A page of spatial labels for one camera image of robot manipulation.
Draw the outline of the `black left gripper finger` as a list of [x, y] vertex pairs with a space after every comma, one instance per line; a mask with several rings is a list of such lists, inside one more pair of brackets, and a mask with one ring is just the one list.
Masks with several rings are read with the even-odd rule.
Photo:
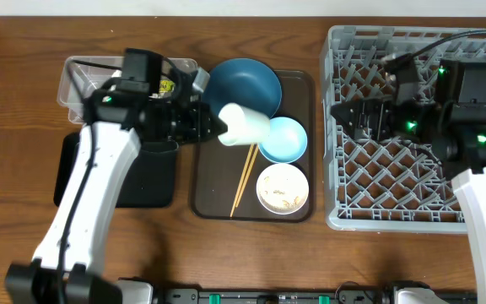
[[219, 113], [215, 111], [209, 104], [200, 104], [200, 118], [202, 123], [223, 123], [219, 118]]
[[202, 131], [202, 141], [209, 141], [228, 131], [227, 128], [206, 128]]

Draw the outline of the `light blue bowl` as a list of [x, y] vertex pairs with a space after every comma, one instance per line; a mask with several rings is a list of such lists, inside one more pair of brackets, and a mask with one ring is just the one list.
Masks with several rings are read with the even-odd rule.
[[272, 163], [293, 163], [306, 151], [308, 137], [304, 127], [290, 117], [270, 121], [268, 138], [258, 145], [261, 154]]

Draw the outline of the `yellow green snack wrapper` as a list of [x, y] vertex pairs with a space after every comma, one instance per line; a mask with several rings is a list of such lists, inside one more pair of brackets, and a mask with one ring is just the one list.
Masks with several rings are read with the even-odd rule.
[[161, 79], [159, 84], [159, 93], [167, 94], [175, 90], [176, 84], [168, 79]]

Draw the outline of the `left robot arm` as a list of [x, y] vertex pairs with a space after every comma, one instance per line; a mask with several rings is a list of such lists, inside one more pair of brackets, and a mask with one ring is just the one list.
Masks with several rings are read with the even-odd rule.
[[13, 263], [5, 287], [14, 303], [152, 303], [140, 279], [101, 276], [105, 241], [123, 183], [149, 135], [162, 151], [215, 137], [226, 126], [202, 100], [204, 86], [130, 89], [111, 79], [84, 102], [78, 153], [51, 226], [28, 265]]

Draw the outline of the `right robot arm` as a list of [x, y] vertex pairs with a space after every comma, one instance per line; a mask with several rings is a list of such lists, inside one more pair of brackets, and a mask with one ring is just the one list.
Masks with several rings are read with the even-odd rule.
[[486, 303], [486, 62], [441, 60], [435, 101], [425, 105], [416, 100], [413, 59], [402, 56], [385, 67], [396, 78], [393, 95], [345, 101], [331, 114], [353, 139], [369, 129], [377, 142], [400, 137], [430, 144], [464, 215], [478, 302]]

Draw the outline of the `white cup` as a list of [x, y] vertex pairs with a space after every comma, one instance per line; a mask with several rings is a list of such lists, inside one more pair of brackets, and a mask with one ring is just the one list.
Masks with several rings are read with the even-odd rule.
[[227, 131], [218, 136], [225, 146], [261, 143], [270, 134], [268, 116], [235, 103], [225, 105], [219, 112], [219, 119], [227, 126]]

